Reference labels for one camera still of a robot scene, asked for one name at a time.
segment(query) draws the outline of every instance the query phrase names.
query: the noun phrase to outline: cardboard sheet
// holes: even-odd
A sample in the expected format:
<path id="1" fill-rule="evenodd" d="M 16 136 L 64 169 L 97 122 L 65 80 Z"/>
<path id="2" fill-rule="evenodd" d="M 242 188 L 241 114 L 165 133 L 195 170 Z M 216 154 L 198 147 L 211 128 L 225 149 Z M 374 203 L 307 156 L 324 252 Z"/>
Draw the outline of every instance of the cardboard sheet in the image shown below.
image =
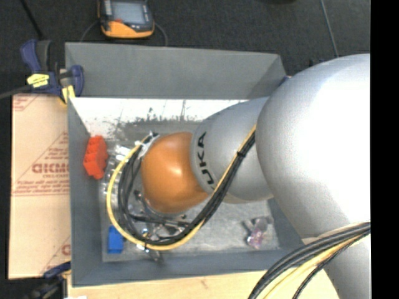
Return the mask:
<path id="1" fill-rule="evenodd" d="M 12 101 L 10 279 L 70 260 L 66 109 L 50 95 Z"/>

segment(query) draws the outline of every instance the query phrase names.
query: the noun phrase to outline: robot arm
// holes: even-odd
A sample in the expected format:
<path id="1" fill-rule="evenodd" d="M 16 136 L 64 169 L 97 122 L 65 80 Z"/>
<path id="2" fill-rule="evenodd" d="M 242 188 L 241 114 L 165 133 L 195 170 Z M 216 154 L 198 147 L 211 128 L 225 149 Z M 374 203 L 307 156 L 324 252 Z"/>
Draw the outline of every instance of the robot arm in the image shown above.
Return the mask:
<path id="1" fill-rule="evenodd" d="M 245 152 L 224 202 L 274 197 L 303 239 L 369 221 L 369 114 L 370 55 L 311 67 L 270 97 L 209 117 L 193 135 L 156 139 L 142 159 L 143 203 L 167 219 L 213 196 L 256 125 L 255 145 Z M 162 250 L 162 243 L 168 242 L 153 249 Z M 371 297 L 370 256 L 370 239 L 365 239 L 326 268 L 342 299 Z"/>

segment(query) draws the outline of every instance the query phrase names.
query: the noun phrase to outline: yellow cable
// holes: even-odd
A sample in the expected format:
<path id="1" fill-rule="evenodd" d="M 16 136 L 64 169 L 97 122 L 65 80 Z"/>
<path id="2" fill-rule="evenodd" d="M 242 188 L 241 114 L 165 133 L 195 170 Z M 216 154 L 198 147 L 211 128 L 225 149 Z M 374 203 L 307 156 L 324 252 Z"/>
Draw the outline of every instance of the yellow cable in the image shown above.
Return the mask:
<path id="1" fill-rule="evenodd" d="M 288 285 L 290 285 L 292 282 L 294 282 L 295 280 L 304 280 L 306 276 L 308 276 L 308 274 L 311 273 L 311 271 L 313 271 L 314 267 L 323 262 L 324 260 L 328 259 L 330 256 L 332 256 L 333 254 L 335 254 L 337 251 L 339 251 L 340 249 L 344 248 L 346 245 L 350 244 L 351 242 L 353 242 L 354 240 L 356 240 L 357 238 L 359 238 L 360 235 L 352 237 L 351 239 L 348 239 L 344 242 L 341 242 L 340 244 L 333 246 L 327 250 L 325 250 L 324 252 L 322 252 L 321 254 L 313 257 L 312 259 L 306 261 L 305 263 L 303 263 L 300 267 L 296 268 L 295 270 L 287 273 L 287 275 L 283 278 L 280 279 L 278 282 L 276 282 L 274 284 L 274 286 L 271 287 L 267 287 L 263 292 L 267 291 L 266 294 L 264 295 L 263 299 L 271 299 L 273 298 L 273 296 L 275 296 L 276 294 L 278 294 L 278 291 Z"/>
<path id="2" fill-rule="evenodd" d="M 237 151 L 241 151 L 241 149 L 243 148 L 243 146 L 247 143 L 248 139 L 252 136 L 252 134 L 255 132 L 256 129 L 256 125 L 254 125 L 251 129 L 251 131 L 249 132 L 249 134 L 247 135 L 247 137 L 245 138 L 245 140 L 241 143 L 239 149 Z M 139 149 L 139 147 L 147 140 L 149 136 L 147 136 L 146 138 L 144 138 L 142 140 L 142 142 L 139 145 L 136 145 L 136 147 L 134 147 L 133 149 L 130 150 L 130 152 L 121 160 L 121 162 L 118 164 L 118 166 L 115 168 L 115 171 L 113 172 L 111 178 L 110 178 L 110 182 L 108 184 L 108 188 L 107 188 L 107 197 L 106 197 L 106 206 L 107 206 L 107 212 L 108 212 L 108 216 L 109 219 L 112 223 L 112 225 L 115 226 L 115 228 L 119 231 L 119 233 L 121 233 L 122 236 L 124 236 L 124 238 L 126 238 L 127 240 L 129 240 L 130 242 L 137 244 L 137 245 L 141 245 L 142 247 L 146 247 L 148 249 L 152 249 L 152 250 L 171 250 L 171 249 L 175 249 L 183 244 L 185 244 L 187 241 L 189 241 L 192 236 L 194 236 L 197 231 L 199 231 L 199 229 L 201 228 L 201 226 L 204 224 L 204 219 L 198 223 L 197 226 L 195 226 L 193 229 L 190 230 L 189 233 L 187 233 L 187 235 L 185 235 L 182 239 L 180 239 L 179 241 L 170 244 L 170 245 L 151 245 L 151 244 L 147 244 L 145 242 L 142 242 L 141 240 L 134 238 L 132 235 L 130 235 L 127 231 L 125 231 L 122 227 L 120 227 L 119 223 L 117 222 L 114 214 L 113 214 L 113 210 L 112 210 L 112 203 L 111 203 L 111 197 L 112 197 L 112 190 L 113 190 L 113 185 L 115 183 L 115 180 L 118 176 L 118 173 L 121 171 L 121 169 L 124 167 L 124 165 L 128 162 L 128 160 L 133 156 L 133 154 Z M 216 186 L 215 190 L 213 191 L 212 196 L 215 194 L 215 192 L 219 189 L 221 183 L 223 182 L 223 179 L 226 177 L 228 171 L 230 170 L 231 166 L 233 165 L 234 161 L 236 160 L 236 158 L 238 157 L 238 154 L 236 153 L 234 155 L 234 158 L 231 160 L 229 166 L 227 167 L 227 169 L 225 170 L 222 178 L 219 180 L 218 185 Z"/>

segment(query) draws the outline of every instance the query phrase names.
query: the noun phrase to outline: gray box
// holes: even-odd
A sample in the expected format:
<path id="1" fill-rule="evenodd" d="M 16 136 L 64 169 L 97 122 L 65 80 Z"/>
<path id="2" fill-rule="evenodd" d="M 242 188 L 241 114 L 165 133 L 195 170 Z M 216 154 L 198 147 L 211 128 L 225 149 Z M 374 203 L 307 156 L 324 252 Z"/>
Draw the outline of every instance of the gray box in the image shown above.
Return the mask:
<path id="1" fill-rule="evenodd" d="M 285 77 L 274 54 L 88 43 L 67 43 L 65 53 L 67 67 L 84 68 L 82 97 L 250 99 L 269 95 Z M 71 103 L 68 119 L 73 286 L 265 270 L 301 245 L 271 200 L 267 204 L 278 249 L 189 256 L 177 252 L 165 254 L 163 263 L 149 258 L 104 260 L 99 182 L 87 176 L 82 165 L 90 133 Z"/>

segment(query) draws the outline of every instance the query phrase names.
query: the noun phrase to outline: cable bundle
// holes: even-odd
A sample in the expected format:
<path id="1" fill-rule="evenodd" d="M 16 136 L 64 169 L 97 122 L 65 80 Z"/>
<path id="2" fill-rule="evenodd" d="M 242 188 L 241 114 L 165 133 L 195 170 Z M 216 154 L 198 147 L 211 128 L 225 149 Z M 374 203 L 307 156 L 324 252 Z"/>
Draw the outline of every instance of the cable bundle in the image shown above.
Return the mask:
<path id="1" fill-rule="evenodd" d="M 278 261 L 263 275 L 248 299 L 256 299 L 261 294 L 263 299 L 272 298 L 291 281 L 304 278 L 292 297 L 292 299 L 298 299 L 300 293 L 317 272 L 322 270 L 338 254 L 370 233 L 370 221 L 363 222 L 295 250 Z"/>
<path id="2" fill-rule="evenodd" d="M 143 141 L 139 145 L 136 145 L 136 147 L 134 147 L 129 152 L 129 154 L 126 155 L 126 157 L 116 167 L 115 171 L 113 172 L 110 178 L 110 182 L 108 184 L 108 189 L 107 189 L 106 207 L 111 223 L 124 236 L 124 238 L 126 238 L 130 242 L 133 242 L 134 244 L 141 245 L 142 247 L 145 247 L 147 249 L 171 250 L 185 244 L 187 241 L 189 241 L 192 238 L 192 236 L 194 236 L 197 233 L 197 231 L 199 231 L 202 225 L 204 225 L 210 220 L 212 215 L 215 213 L 215 211 L 222 203 L 222 200 L 227 194 L 229 186 L 235 174 L 237 173 L 237 170 L 242 160 L 245 158 L 246 153 L 252 148 L 253 144 L 255 143 L 255 129 L 256 126 L 253 126 L 252 130 L 249 132 L 246 139 L 237 150 L 236 154 L 234 155 L 234 158 L 231 160 L 222 178 L 219 180 L 218 185 L 213 191 L 209 201 L 206 203 L 201 212 L 193 219 L 191 223 L 185 225 L 185 228 L 177 235 L 173 235 L 171 237 L 166 237 L 166 238 L 160 238 L 159 240 L 151 240 L 148 234 L 145 235 L 139 234 L 136 228 L 134 227 L 131 215 L 127 211 L 127 201 L 130 195 L 130 191 L 132 190 L 133 187 L 133 180 L 137 175 L 137 171 L 140 167 L 139 164 L 139 166 L 137 166 L 136 169 L 133 170 L 132 169 L 133 164 L 138 158 L 138 155 L 140 154 L 143 145 L 148 143 L 153 138 L 152 134 L 148 135 L 146 138 L 143 139 Z M 130 176 L 129 183 L 125 181 L 125 179 L 127 178 L 127 175 L 125 173 L 126 169 L 132 170 L 132 176 Z M 114 183 L 120 172 L 122 172 L 122 175 L 118 185 L 117 197 L 118 197 L 118 205 L 120 207 L 120 212 L 122 213 L 121 222 L 127 229 L 122 228 L 120 223 L 116 220 L 111 203 L 112 192 L 114 190 Z"/>

